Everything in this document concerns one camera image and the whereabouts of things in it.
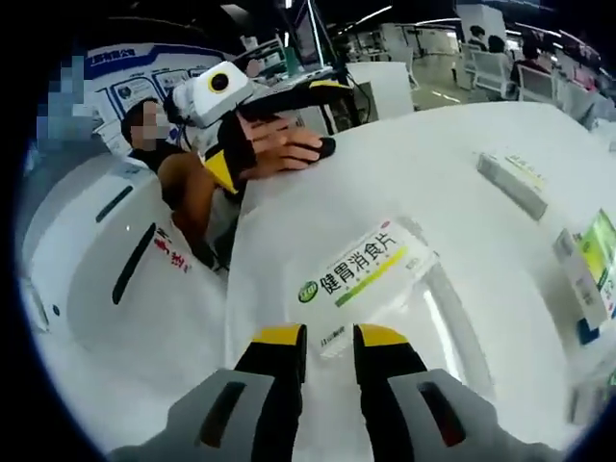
person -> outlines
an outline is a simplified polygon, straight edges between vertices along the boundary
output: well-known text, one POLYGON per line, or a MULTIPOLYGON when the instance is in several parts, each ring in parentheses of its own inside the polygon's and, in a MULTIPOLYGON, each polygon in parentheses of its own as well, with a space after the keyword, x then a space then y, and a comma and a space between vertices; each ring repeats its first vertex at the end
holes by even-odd
POLYGON ((479 48, 481 51, 488 51, 488 48, 483 43, 483 38, 485 37, 485 30, 481 26, 471 26, 471 39, 469 40, 469 45, 473 45, 479 48))
POLYGON ((513 82, 516 86, 520 85, 520 66, 524 65, 526 67, 530 67, 531 69, 538 70, 539 72, 543 72, 549 74, 550 72, 537 63, 539 59, 539 52, 537 51, 537 47, 533 41, 525 42, 522 45, 522 54, 524 55, 523 60, 516 61, 513 64, 513 68, 511 69, 511 74, 509 76, 509 80, 513 82))
POLYGON ((504 40, 499 36, 490 36, 488 38, 488 52, 504 53, 504 40))
MULTIPOLYGON (((308 167, 308 162, 319 159, 316 151, 289 145, 293 142, 321 147, 317 134, 292 127, 286 118, 248 122, 238 117, 257 158, 255 167, 241 173, 243 180, 267 178, 281 170, 301 170, 308 167)), ((172 220, 192 253, 211 268, 213 254, 203 238, 218 188, 215 177, 203 167, 196 150, 187 152, 166 141, 169 122, 155 98, 145 98, 130 108, 120 130, 133 148, 129 157, 144 162, 157 174, 163 201, 172 210, 172 220)))

